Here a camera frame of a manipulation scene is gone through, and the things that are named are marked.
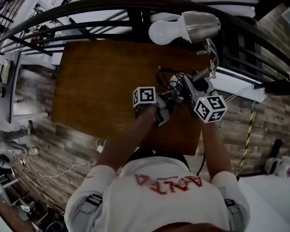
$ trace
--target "wooden table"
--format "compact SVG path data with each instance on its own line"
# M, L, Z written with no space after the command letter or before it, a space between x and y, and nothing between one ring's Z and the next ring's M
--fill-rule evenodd
M61 59L52 121L86 134L112 139L134 121L132 93L155 86L158 66L191 73L209 65L198 56L169 46L116 41L69 42ZM187 107L154 128L141 146L195 155L201 128Z

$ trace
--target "gray desk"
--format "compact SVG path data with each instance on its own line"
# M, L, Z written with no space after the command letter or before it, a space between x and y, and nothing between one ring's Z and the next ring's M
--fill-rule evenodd
M37 117L47 117L48 113L36 111L30 113L28 112L29 104L25 102L16 103L14 104L15 100L15 89L16 89L16 82L18 77L18 72L21 65L34 65L39 62L34 58L30 58L28 56L22 55L20 52L11 52L5 55L0 56L0 74L2 70L2 66L5 64L5 61L8 60L11 62L7 84L0 83L0 87L5 88L5 95L4 97L0 97L0 114L9 122L11 123L13 119L17 120L28 120ZM52 65L43 65L47 68L54 69ZM18 114L14 114L15 106L18 106Z

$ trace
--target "person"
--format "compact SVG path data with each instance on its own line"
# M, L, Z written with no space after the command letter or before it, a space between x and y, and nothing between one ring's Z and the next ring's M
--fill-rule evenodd
M28 126L22 126L17 131L1 131L0 130L0 154L3 152L11 152L17 154L37 155L39 153L38 147L28 147L26 144L18 144L15 139L20 137L30 136L33 133L33 123L28 121Z
M167 153L145 149L134 152L156 123L156 111L156 106L149 107L122 135L106 144L96 166L67 203L69 232L246 229L249 205L231 173L214 123L202 123L210 183L190 172L183 156L167 157Z

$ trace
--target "wooden floor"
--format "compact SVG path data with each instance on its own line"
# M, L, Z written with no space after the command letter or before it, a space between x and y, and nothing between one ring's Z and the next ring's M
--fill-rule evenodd
M57 74L54 72L37 72L21 70L17 83L17 96L20 100L31 100L49 112L51 117L52 98ZM252 103L241 98L235 98L228 103L228 111L219 122L219 130L224 144L230 154L232 171L236 171L246 144L247 130ZM277 138L284 145L279 156L290 150L290 96L267 97L261 104L256 104L250 146L246 156L242 173L257 172L261 169L265 159ZM58 126L51 122L50 117L34 120L36 134L31 138L21 139L30 145L41 148L40 155L30 156L30 161L37 171L43 175L57 175L69 169L73 164L96 161L97 138ZM0 129L16 130L20 124L7 125L0 118ZM197 150L197 157L187 157L193 172L199 169L203 153L202 137ZM16 176L20 179L20 187L42 203L49 203L59 211L65 209L66 203L74 190L82 183L91 166L76 166L71 171L56 178L42 177L31 166L31 172L22 167L18 161L23 156L10 156L14 159Z

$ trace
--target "silver lamp head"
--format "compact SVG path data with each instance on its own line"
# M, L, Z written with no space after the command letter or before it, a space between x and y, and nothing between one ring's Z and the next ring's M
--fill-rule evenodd
M168 44L182 37L191 42L202 42L215 36L220 30L220 21L213 14L187 11L175 22L156 21L149 28L149 37L156 44Z

